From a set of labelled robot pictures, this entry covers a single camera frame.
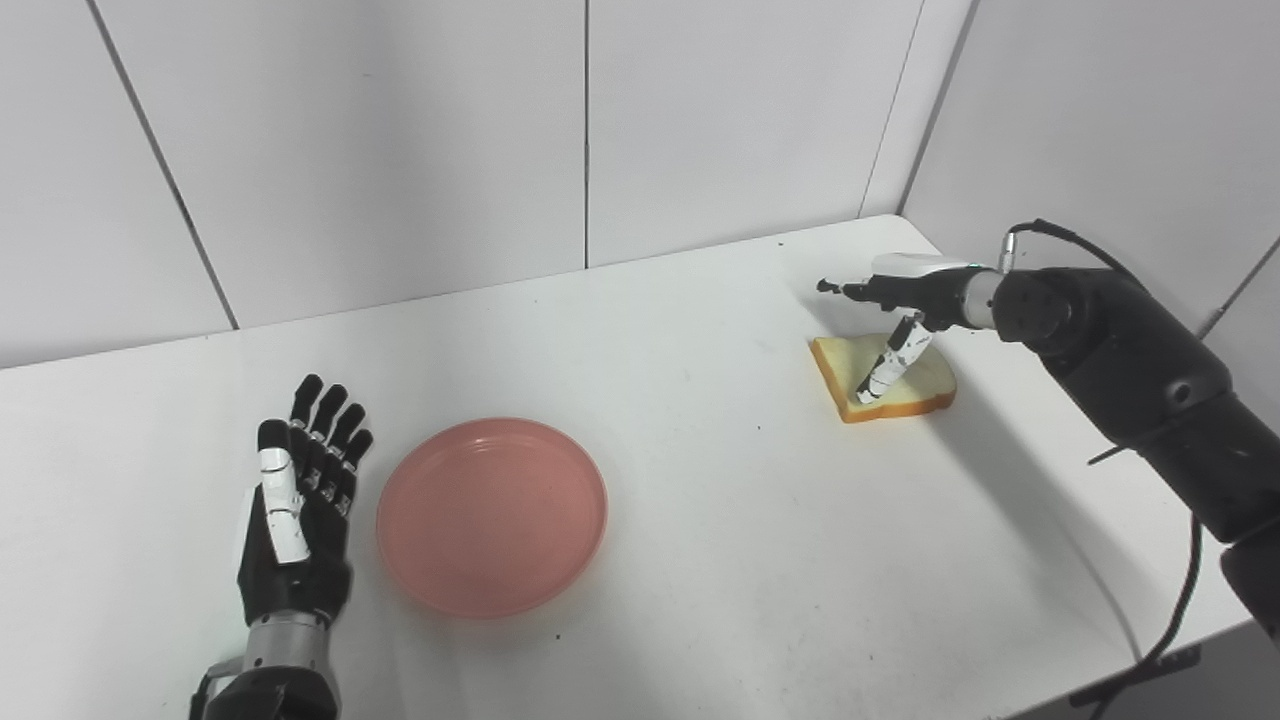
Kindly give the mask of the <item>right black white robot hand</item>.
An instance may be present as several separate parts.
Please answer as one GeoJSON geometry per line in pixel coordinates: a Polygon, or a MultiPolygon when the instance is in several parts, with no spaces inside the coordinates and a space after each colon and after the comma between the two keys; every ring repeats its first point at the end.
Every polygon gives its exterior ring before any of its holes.
{"type": "Polygon", "coordinates": [[[979,263],[919,252],[876,258],[861,282],[817,282],[820,293],[876,304],[886,313],[906,314],[855,388],[859,404],[881,400],[929,347],[934,336],[954,325],[995,328],[995,292],[1005,274],[979,263]]]}

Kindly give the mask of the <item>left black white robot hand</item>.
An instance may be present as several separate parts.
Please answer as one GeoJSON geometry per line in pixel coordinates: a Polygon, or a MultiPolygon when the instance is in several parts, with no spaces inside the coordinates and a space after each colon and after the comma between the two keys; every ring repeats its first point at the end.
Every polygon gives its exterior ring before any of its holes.
{"type": "Polygon", "coordinates": [[[308,374],[289,416],[259,425],[259,483],[237,574],[246,625],[301,612],[330,626],[348,603],[349,515],[372,446],[365,419],[344,386],[308,374]]]}

